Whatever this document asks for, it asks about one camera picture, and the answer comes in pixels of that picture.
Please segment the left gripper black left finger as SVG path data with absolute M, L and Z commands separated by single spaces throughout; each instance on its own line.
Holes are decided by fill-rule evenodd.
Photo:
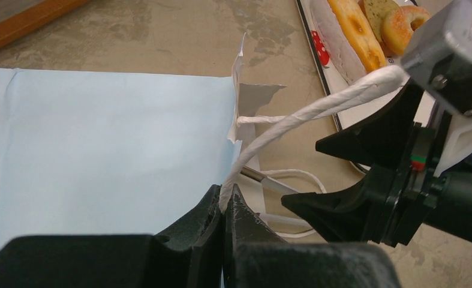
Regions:
M 156 235 L 32 235 L 0 249 L 0 287 L 220 287 L 220 187 Z

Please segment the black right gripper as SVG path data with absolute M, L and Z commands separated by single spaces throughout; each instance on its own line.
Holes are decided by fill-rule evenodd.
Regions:
M 397 66 L 371 79 L 373 93 L 391 101 L 315 144 L 371 170 L 344 190 L 285 195 L 281 204 L 328 242 L 408 244 L 422 224 L 472 242 L 472 153 L 434 176 L 452 116 L 435 106 L 427 126 L 416 123 L 424 90 Z

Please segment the round orange fake bun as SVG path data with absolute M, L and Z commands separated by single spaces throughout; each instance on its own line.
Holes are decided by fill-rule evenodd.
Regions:
M 396 55 L 403 55 L 416 29 L 430 19 L 429 12 L 418 6 L 401 6 L 390 10 L 381 24 L 384 44 Z

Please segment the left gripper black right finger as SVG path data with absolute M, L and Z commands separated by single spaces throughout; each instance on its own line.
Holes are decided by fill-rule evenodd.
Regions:
M 224 214 L 224 287 L 400 287 L 393 263 L 363 243 L 289 243 L 237 185 Z

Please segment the long orange fake bread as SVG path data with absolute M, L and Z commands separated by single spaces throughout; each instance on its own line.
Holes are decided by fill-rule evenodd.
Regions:
M 356 1 L 311 1 L 311 17 L 330 60 L 352 84 L 387 65 L 387 59 Z

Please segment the white blue paper bag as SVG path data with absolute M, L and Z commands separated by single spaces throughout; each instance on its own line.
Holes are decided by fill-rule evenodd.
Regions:
M 155 234 L 222 183 L 239 115 L 278 85 L 0 68 L 0 249 L 25 235 Z

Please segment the brown fake bread slice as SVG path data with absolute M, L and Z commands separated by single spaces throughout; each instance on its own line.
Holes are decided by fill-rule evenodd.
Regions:
M 393 0 L 360 0 L 358 5 L 370 24 L 377 41 L 384 44 L 381 36 L 383 19 L 388 12 L 398 8 L 399 5 Z

